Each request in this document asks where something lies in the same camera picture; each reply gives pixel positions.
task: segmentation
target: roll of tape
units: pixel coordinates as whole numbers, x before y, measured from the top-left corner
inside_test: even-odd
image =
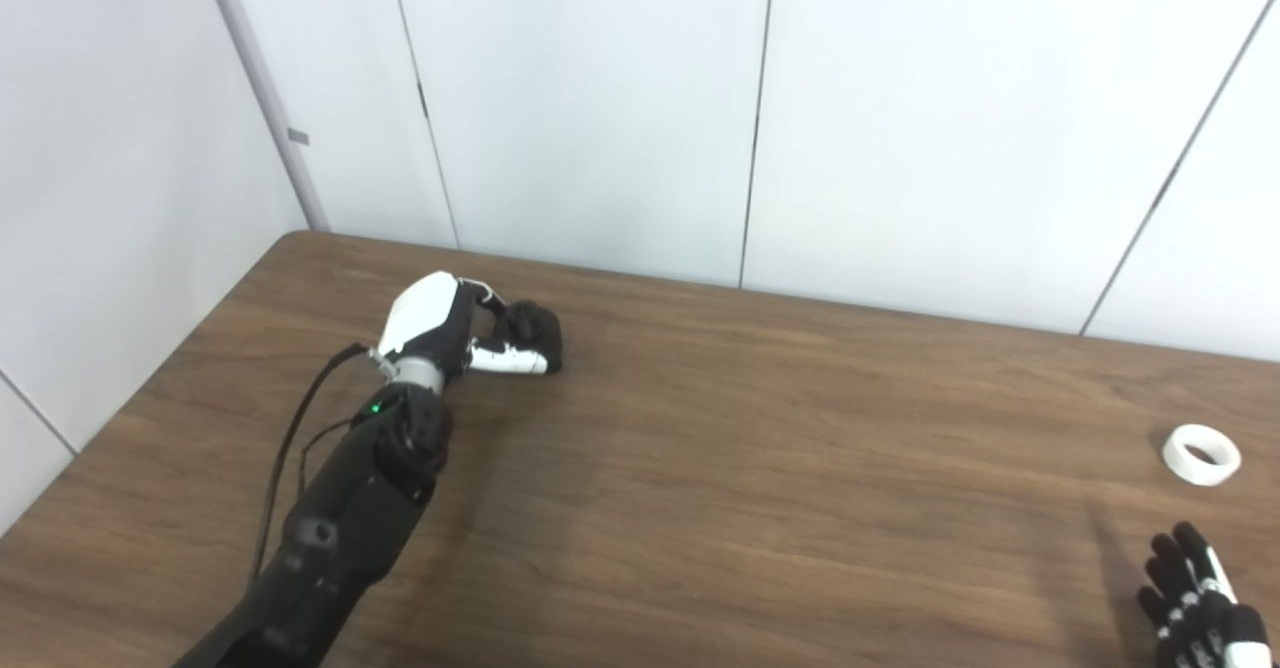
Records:
[[[1197,457],[1189,449],[1201,450],[1213,462]],[[1229,436],[1212,427],[1197,424],[1178,426],[1165,441],[1165,465],[1189,484],[1216,486],[1240,468],[1240,449]]]

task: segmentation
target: wooden table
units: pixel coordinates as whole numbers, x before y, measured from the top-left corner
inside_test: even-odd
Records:
[[[440,490],[326,667],[1147,665],[1130,596],[1183,518],[1280,621],[1275,363],[293,234],[0,540],[0,665],[189,648],[311,376],[439,267],[556,308],[566,369],[451,388]],[[303,431],[378,384],[334,372]],[[1180,422],[1242,471],[1176,480]]]

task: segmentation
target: robotic arm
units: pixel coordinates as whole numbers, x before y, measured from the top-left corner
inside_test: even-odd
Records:
[[[494,314],[471,337],[476,307]],[[556,372],[556,314],[483,282],[431,273],[396,299],[378,349],[388,378],[284,518],[279,550],[241,601],[174,668],[314,668],[357,600],[390,572],[448,459],[442,395],[467,369]]]

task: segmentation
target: black cable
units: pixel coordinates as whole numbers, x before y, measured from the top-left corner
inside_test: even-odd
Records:
[[[284,458],[289,454],[289,447],[293,445],[293,435],[297,434],[298,426],[302,425],[302,417],[306,416],[307,407],[311,406],[311,399],[315,398],[316,390],[320,390],[320,385],[324,384],[325,378],[329,378],[329,372],[334,369],[346,363],[348,358],[355,358],[356,354],[367,353],[369,348],[358,343],[347,346],[347,348],[339,351],[333,358],[329,358],[329,363],[325,363],[324,369],[320,369],[311,386],[307,389],[307,394],[302,395],[302,403],[298,403],[298,410],[293,413],[293,421],[289,424],[284,436],[280,440],[280,449],[275,453],[275,463],[271,466],[271,477],[266,484],[266,500],[262,504],[262,518],[257,525],[257,541],[253,546],[253,563],[250,567],[248,585],[252,587],[253,582],[257,581],[259,573],[262,572],[262,559],[266,557],[266,539],[271,532],[271,512],[275,508],[275,491],[280,486],[280,473],[284,472]]]
[[[316,435],[311,436],[311,440],[307,440],[306,445],[302,445],[302,453],[298,456],[298,498],[302,498],[302,491],[307,490],[307,453],[310,453],[311,449],[315,448],[315,444],[320,443],[320,439],[325,435],[337,431],[338,427],[348,425],[351,425],[351,418],[338,421],[337,424],[324,427],[316,433]]]

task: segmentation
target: white wall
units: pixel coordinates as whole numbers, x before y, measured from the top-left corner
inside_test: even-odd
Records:
[[[1088,335],[1280,361],[1277,13],[1240,59]]]
[[[0,381],[0,535],[70,459],[72,450]]]
[[[0,371],[78,449],[303,223],[214,0],[0,0]]]
[[[1079,331],[1266,0],[773,0],[745,287]]]
[[[736,284],[767,0],[403,0],[463,250]]]
[[[397,0],[227,0],[328,229],[454,248]]]

